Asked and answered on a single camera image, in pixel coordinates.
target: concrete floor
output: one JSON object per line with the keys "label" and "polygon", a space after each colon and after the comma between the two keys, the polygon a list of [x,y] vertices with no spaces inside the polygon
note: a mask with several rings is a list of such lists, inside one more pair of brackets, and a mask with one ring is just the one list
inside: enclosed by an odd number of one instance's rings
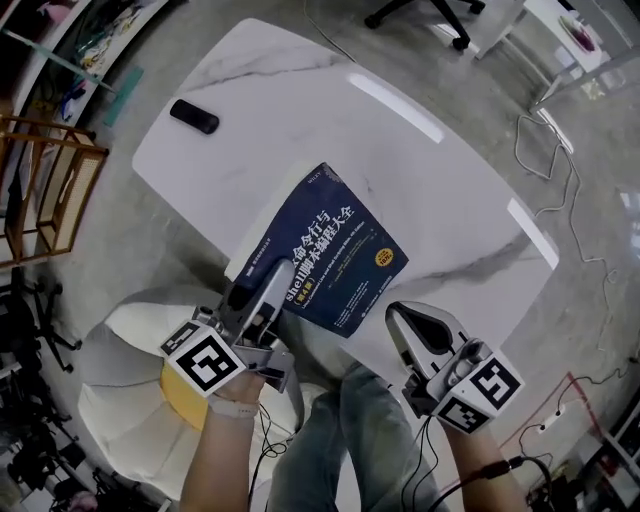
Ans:
{"label": "concrete floor", "polygon": [[[301,2],[192,0],[179,4],[145,29],[122,59],[112,79],[117,82],[134,65],[143,67],[144,76],[112,129],[100,122],[105,98],[95,102],[96,112],[87,122],[111,154],[73,252],[56,259],[48,269],[64,285],[59,315],[74,336],[82,338],[118,301],[143,288],[185,283],[220,287],[224,256],[134,174],[131,158],[172,92],[240,20],[258,18],[326,44],[303,17]],[[482,61],[457,54],[425,28],[425,20],[412,7],[376,32],[364,28],[364,16],[383,3],[310,0],[308,10],[361,65],[413,97],[471,144],[533,211],[559,204],[566,163],[560,162],[554,179],[545,183],[527,174],[513,154],[517,116],[525,113],[541,86],[535,75],[500,45]],[[631,76],[636,70],[625,71]],[[501,441],[527,421],[568,371],[601,378],[613,368],[626,368],[626,357],[636,348],[640,279],[632,237],[637,221],[633,212],[625,211],[620,194],[640,192],[640,95],[631,85],[596,96],[593,89],[590,95],[576,92],[550,112],[575,147],[584,182],[575,228],[585,253],[606,257],[610,267],[618,269],[616,284],[607,286],[613,318],[600,341],[603,350],[597,350],[606,315],[603,266],[581,262],[568,208],[542,214],[540,226],[552,235],[561,259],[503,346],[527,387],[496,425]],[[547,130],[526,126],[523,158],[531,166],[546,169],[553,143]],[[67,379],[49,368],[59,398],[73,412],[77,400],[77,385],[69,380],[73,376]],[[640,372],[632,367],[623,380],[614,378],[599,387],[584,383],[584,389],[600,421],[610,425],[639,382]],[[559,420],[558,427],[544,436],[530,433],[525,446],[531,453],[553,452],[561,460],[589,425],[584,413],[578,416]]]}

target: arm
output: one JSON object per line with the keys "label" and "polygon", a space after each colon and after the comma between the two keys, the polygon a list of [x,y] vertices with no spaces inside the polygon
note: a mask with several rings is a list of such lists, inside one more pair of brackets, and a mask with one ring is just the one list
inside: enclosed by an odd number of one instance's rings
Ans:
{"label": "arm", "polygon": [[[443,425],[460,480],[487,464],[503,460],[489,429],[466,435]],[[526,512],[522,489],[512,473],[493,480],[477,480],[462,488],[465,512]]]}
{"label": "arm", "polygon": [[[243,373],[216,394],[258,403],[264,380]],[[246,512],[253,418],[236,419],[209,409],[180,498],[181,512]]]}

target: dark blue book cover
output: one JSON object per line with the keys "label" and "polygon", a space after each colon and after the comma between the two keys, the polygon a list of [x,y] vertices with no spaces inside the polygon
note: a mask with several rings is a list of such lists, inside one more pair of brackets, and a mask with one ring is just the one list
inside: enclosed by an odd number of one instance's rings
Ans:
{"label": "dark blue book cover", "polygon": [[285,309],[347,338],[408,258],[326,163],[302,176],[267,208],[257,243],[245,240],[245,257],[226,273],[255,289],[278,260],[293,261]]}

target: human hand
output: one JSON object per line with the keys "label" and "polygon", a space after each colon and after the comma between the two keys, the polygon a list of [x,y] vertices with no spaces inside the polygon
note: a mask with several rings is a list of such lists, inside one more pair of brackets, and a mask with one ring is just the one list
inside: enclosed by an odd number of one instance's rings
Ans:
{"label": "human hand", "polygon": [[215,394],[233,402],[257,404],[262,386],[264,386],[264,377],[254,372],[242,372],[218,389]]}

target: yellow cushion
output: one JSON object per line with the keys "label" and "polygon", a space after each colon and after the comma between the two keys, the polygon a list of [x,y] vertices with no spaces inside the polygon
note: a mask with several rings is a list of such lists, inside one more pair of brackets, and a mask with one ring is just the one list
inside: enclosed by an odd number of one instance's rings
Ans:
{"label": "yellow cushion", "polygon": [[209,404],[165,361],[160,387],[171,407],[193,428],[202,432]]}

